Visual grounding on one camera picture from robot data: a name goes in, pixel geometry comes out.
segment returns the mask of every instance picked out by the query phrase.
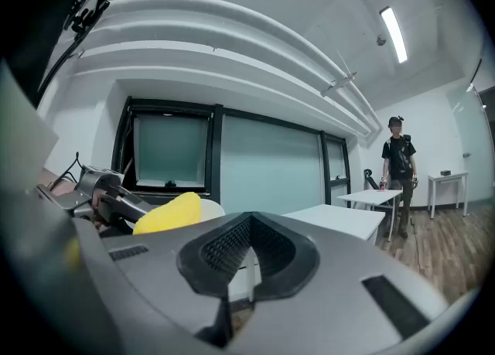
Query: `white table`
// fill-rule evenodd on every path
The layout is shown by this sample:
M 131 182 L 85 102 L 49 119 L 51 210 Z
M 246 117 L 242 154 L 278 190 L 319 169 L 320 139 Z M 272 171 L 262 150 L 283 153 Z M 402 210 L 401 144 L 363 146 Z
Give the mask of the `white table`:
M 468 171 L 461 171 L 453 173 L 452 175 L 441 176 L 441 175 L 428 175 L 428 210 L 430 207 L 432 208 L 432 215 L 430 216 L 433 219 L 435 216 L 435 202 L 436 202 L 436 184 L 441 183 L 452 183 L 457 182 L 457 197 L 456 197 L 456 208 L 459 208 L 459 186 L 460 183 L 464 180 L 464 212 L 463 215 L 467 216 L 467 176 Z
M 350 234 L 374 244 L 377 239 L 378 226 L 384 219 L 385 212 L 351 210 L 322 204 L 313 208 L 287 213 L 284 216 Z
M 369 189 L 360 191 L 357 193 L 347 194 L 346 196 L 338 196 L 341 200 L 351 201 L 353 202 L 353 209 L 356 208 L 357 203 L 363 203 L 366 206 L 370 206 L 371 210 L 374 210 L 376 205 L 379 205 L 380 208 L 388 208 L 392 209 L 392 218 L 390 223 L 390 233 L 388 234 L 388 242 L 392 238 L 392 230 L 394 229 L 394 220 L 395 220 L 395 197 L 399 194 L 402 194 L 402 190 L 375 190 Z M 388 200 L 392 199 L 392 206 L 381 205 L 382 203 L 386 203 Z

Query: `gray pants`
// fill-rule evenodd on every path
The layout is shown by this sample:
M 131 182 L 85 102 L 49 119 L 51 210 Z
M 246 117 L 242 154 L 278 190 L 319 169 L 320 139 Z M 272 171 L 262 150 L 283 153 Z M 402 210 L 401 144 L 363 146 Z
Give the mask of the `gray pants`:
M 411 206 L 412 198 L 412 179 L 392 180 L 390 182 L 390 190 L 402 189 L 402 201 L 404 201 L 404 208 L 402 209 L 401 221 L 399 222 L 399 230 L 406 230 L 408 228 L 409 221 L 409 207 Z M 399 203 L 401 202 L 401 195 L 395 197 L 395 216 L 394 222 L 397 224 L 397 214 L 399 211 Z

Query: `window frame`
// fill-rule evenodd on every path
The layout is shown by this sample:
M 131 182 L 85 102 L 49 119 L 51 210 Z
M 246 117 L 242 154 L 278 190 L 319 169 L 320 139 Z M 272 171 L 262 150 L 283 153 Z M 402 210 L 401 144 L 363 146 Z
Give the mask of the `window frame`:
M 350 167 L 349 167 L 349 155 L 347 153 L 347 142 L 344 138 L 338 138 L 334 135 L 327 134 L 324 131 L 320 132 L 320 140 L 322 142 L 323 150 L 323 174 L 325 176 L 325 203 L 332 205 L 332 187 L 347 184 L 347 194 L 351 193 L 350 189 Z M 328 156 L 327 143 L 333 143 L 342 147 L 344 169 L 346 177 L 342 179 L 331 180 L 330 161 Z M 350 201 L 347 201 L 347 208 L 350 208 Z
M 171 114 L 184 118 L 205 118 L 208 121 L 207 148 L 205 155 L 204 187 L 172 187 L 155 188 L 140 186 L 132 191 L 137 196 L 145 199 L 151 204 L 163 204 L 176 196 L 193 191 L 202 198 L 212 199 L 212 144 L 213 144 L 213 116 L 215 107 L 205 104 L 194 104 L 189 102 L 166 101 L 156 99 L 138 99 L 128 97 L 122 111 L 115 135 L 114 150 L 112 153 L 111 168 L 119 173 L 125 170 L 125 148 L 128 137 L 133 136 L 134 118 L 138 115 L 162 115 Z
M 339 138 L 324 131 L 305 127 L 304 125 L 295 124 L 290 121 L 284 121 L 278 118 L 272 118 L 269 116 L 264 116 L 262 114 L 255 114 L 238 109 L 225 108 L 221 104 L 207 105 L 182 101 L 167 101 L 128 97 L 122 110 L 121 118 L 118 122 L 118 127 L 115 134 L 114 149 L 112 152 L 111 160 L 111 168 L 114 171 L 123 172 L 125 169 L 123 160 L 125 156 L 125 145 L 127 137 L 132 135 L 132 121 L 134 115 L 164 113 L 175 114 L 179 116 L 182 115 L 185 117 L 209 118 L 207 132 L 207 151 L 205 156 L 205 187 L 203 191 L 197 191 L 197 189 L 193 188 L 171 188 L 167 189 L 166 191 L 160 191 L 164 189 L 150 188 L 150 190 L 132 191 L 135 195 L 140 196 L 144 201 L 152 205 L 163 205 L 164 203 L 168 203 L 170 200 L 173 200 L 176 196 L 186 191 L 193 191 L 201 198 L 207 198 L 217 203 L 221 203 L 220 155 L 222 143 L 222 126 L 225 115 L 237 118 L 245 118 L 253 121 L 261 121 L 267 124 L 278 125 L 281 127 L 291 128 L 298 131 L 304 131 L 314 135 L 318 135 L 322 149 L 324 183 L 323 198 L 325 204 L 332 204 L 331 189 L 334 186 L 342 185 L 345 183 L 347 184 L 347 192 L 349 194 L 351 193 L 349 156 L 347 153 L 347 144 L 345 138 Z M 328 149 L 326 148 L 327 142 L 332 142 L 342 146 L 344 168 L 346 172 L 345 179 L 330 179 Z

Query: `black cable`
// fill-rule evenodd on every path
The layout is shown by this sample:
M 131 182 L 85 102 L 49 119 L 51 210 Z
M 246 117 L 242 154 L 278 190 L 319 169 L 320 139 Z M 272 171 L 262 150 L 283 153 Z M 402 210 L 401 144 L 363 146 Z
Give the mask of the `black cable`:
M 55 62 L 55 65 L 52 66 L 52 68 L 49 70 L 48 74 L 46 75 L 45 79 L 41 83 L 41 86 L 39 86 L 38 92 L 36 93 L 34 97 L 34 105 L 37 108 L 39 106 L 39 103 L 41 102 L 41 99 L 43 98 L 43 95 L 46 92 L 46 89 L 52 82 L 53 78 L 55 77 L 56 73 L 59 71 L 59 69 L 62 67 L 62 65 L 67 61 L 72 53 L 76 50 L 76 48 L 84 41 L 88 33 L 93 29 L 93 27 L 96 25 L 98 22 L 98 19 L 100 19 L 101 15 L 105 11 L 105 9 L 108 7 L 110 3 L 105 2 L 104 7 L 97 13 L 95 13 L 95 17 L 92 21 L 92 23 L 84 30 L 83 33 L 80 33 L 79 35 L 76 36 L 74 39 L 73 43 L 70 45 L 70 47 L 66 50 L 65 53 L 62 54 L 62 56 Z
M 64 178 L 69 179 L 71 182 L 77 183 L 76 178 L 74 178 L 74 175 L 71 172 L 68 172 L 67 175 L 64 176 Z
M 412 223 L 412 218 L 411 218 L 411 225 L 412 225 L 412 230 L 415 234 L 415 240 L 416 240 L 416 258 L 418 259 L 418 270 L 419 273 L 422 274 L 421 272 L 421 265 L 419 264 L 419 246 L 418 246 L 418 236 L 416 235 L 416 226 L 414 223 Z
M 76 161 L 78 161 L 78 159 L 79 159 L 79 152 L 76 152 L 76 159 L 73 161 L 72 164 L 70 164 L 69 168 L 67 168 L 65 171 L 62 172 L 62 175 L 60 175 L 58 178 L 53 180 L 51 184 L 48 185 L 48 190 L 51 191 L 53 187 L 55 187 L 60 182 L 60 180 L 62 180 L 62 178 L 65 175 L 67 175 L 67 173 L 69 173 L 70 169 L 76 164 Z
M 79 162 L 79 153 L 77 153 L 77 154 L 76 154 L 76 161 L 77 161 L 77 164 L 79 165 L 79 167 L 80 167 L 81 169 L 84 169 L 84 168 L 83 168 L 83 166 L 82 166 L 82 165 L 80 164 L 80 162 Z

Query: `black t-shirt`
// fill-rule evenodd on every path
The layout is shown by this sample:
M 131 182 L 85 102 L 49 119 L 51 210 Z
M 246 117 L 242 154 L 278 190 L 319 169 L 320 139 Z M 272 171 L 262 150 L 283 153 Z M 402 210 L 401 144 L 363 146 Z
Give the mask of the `black t-shirt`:
M 412 143 L 406 143 L 403 137 L 399 139 L 390 138 L 384 143 L 384 151 L 381 153 L 383 159 L 390 160 L 390 174 L 392 180 L 411 179 L 412 164 L 411 156 L 416 153 Z

